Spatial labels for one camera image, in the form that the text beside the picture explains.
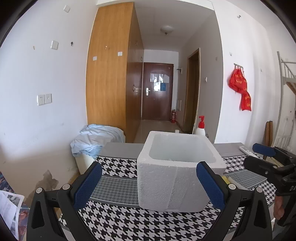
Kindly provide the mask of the person right hand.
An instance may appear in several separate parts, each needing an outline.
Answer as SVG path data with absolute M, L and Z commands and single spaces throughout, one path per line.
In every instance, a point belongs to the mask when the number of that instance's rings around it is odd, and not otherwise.
M 274 200 L 274 209 L 273 216 L 276 220 L 279 220 L 283 217 L 285 209 L 283 207 L 283 197 L 276 196 Z

